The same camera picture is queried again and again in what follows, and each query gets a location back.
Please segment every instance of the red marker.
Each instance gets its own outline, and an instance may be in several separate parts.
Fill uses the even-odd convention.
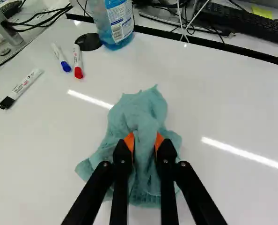
[[[74,76],[78,79],[81,79],[83,78],[81,50],[80,50],[80,46],[77,44],[74,44],[73,56],[74,56]]]

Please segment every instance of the red marker cap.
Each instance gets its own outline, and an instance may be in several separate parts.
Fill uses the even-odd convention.
[[[78,79],[83,78],[82,69],[80,67],[75,67],[74,68],[74,76]]]

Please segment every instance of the plastic bottle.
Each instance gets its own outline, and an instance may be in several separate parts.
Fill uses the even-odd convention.
[[[101,42],[115,50],[133,38],[132,0],[88,0]]]

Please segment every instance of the black marker cap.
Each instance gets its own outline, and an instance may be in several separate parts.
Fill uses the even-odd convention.
[[[14,99],[7,96],[6,98],[4,98],[3,101],[0,102],[0,109],[10,108],[13,105],[14,101]]]

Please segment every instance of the white desk surface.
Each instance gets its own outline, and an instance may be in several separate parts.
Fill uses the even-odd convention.
[[[235,6],[231,4],[228,0],[212,0],[213,2],[217,2],[222,5],[226,5],[228,7],[233,7]],[[238,2],[235,1],[238,4],[240,4],[242,7],[244,7],[246,10],[249,12],[252,12],[251,6],[254,4],[248,3],[248,2]],[[265,7],[265,6],[260,6],[260,8],[269,10],[272,12],[273,18],[277,19],[278,18],[278,9],[276,8],[271,8],[271,7]],[[159,29],[159,30],[165,30],[165,31],[171,31],[175,26],[172,25],[167,25],[161,22],[153,21],[148,18],[144,18],[138,14],[138,9],[134,7],[134,17],[135,17],[135,23],[136,25],[144,26],[144,27],[150,27],[154,29]],[[82,15],[82,11],[78,8],[75,7],[73,8],[70,13],[75,13],[75,14],[80,14]],[[175,33],[181,33],[181,29],[176,29],[173,31]],[[204,32],[199,32],[196,31],[193,35],[194,37],[198,38],[204,38],[208,40],[213,40],[217,42],[221,42],[221,39],[219,38],[218,35],[213,35],[209,33],[204,33]],[[236,33],[235,36],[231,37],[223,37],[223,40],[226,44],[230,45],[235,45],[238,47],[243,47],[247,49],[251,49],[257,52],[269,54],[278,57],[278,44],[266,41],[260,38],[252,37],[246,34],[241,34],[241,33]]]
[[[83,52],[84,79],[64,73],[50,43],[72,62],[75,39],[94,31],[60,19],[0,69],[0,101],[33,68],[45,71],[0,109],[0,225],[58,225],[84,187],[74,169],[105,135],[108,109],[72,91],[115,104],[155,84],[168,103],[167,128],[183,137],[181,158],[228,224],[278,224],[278,66],[135,33],[118,51]],[[194,224],[182,194],[177,201],[180,224]],[[156,209],[130,206],[128,216],[130,225],[160,224]],[[109,218],[106,202],[95,224]]]

